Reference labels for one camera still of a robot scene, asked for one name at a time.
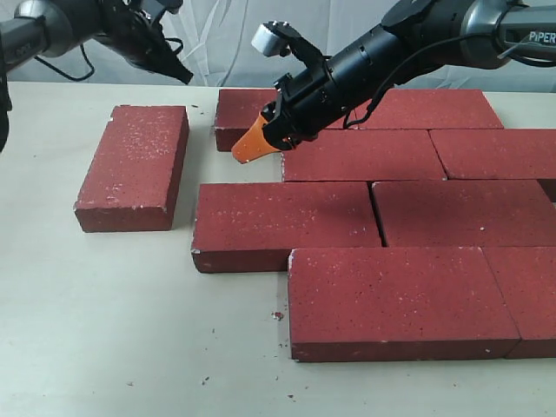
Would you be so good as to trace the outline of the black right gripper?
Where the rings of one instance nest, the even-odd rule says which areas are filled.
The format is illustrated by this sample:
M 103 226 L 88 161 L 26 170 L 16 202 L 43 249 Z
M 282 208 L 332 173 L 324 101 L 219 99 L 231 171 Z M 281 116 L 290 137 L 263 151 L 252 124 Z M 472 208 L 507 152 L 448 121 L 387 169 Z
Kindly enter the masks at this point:
M 407 57 L 407 46 L 380 25 L 334 56 L 274 82 L 277 95 L 234 144 L 240 164 L 293 148 L 367 101 Z

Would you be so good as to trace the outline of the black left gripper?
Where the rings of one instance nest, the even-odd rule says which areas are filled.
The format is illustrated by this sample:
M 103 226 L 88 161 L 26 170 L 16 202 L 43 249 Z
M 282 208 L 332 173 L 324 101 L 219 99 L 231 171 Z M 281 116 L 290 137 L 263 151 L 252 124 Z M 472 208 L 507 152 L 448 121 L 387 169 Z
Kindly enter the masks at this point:
M 141 8 L 140 1 L 103 1 L 102 44 L 139 70 L 188 85 L 194 74 L 178 58 L 182 47 L 170 47 L 172 43 L 182 44 L 182 40 L 163 34 L 165 13 L 150 14 Z

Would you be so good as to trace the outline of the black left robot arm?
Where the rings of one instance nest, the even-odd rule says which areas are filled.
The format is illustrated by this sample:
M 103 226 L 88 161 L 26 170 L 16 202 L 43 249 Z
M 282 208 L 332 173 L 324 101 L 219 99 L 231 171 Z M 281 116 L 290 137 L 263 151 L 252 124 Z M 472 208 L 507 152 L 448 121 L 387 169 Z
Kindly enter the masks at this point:
M 161 24 L 165 13 L 175 14 L 182 5 L 150 0 L 22 1 L 14 16 L 1 23 L 1 146 L 10 132 L 9 72 L 36 60 L 72 82 L 85 81 L 96 72 L 84 48 L 90 39 L 139 70 L 188 84 L 193 73 L 178 57 L 183 41 L 166 37 Z M 89 66 L 83 76 L 71 76 L 45 60 L 74 48 L 81 50 Z

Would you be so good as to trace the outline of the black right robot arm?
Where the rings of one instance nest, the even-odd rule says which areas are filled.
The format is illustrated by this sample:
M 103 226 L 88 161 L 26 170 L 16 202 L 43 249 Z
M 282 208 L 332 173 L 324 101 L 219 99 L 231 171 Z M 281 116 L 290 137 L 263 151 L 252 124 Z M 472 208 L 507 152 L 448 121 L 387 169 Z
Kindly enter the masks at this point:
M 399 1 L 371 30 L 326 56 L 292 25 L 269 21 L 252 40 L 264 56 L 294 56 L 297 76 L 275 82 L 276 97 L 234 144 L 241 163 L 313 141 L 351 113 L 373 113 L 387 91 L 444 66 L 496 70 L 511 61 L 555 64 L 555 9 L 521 1 Z

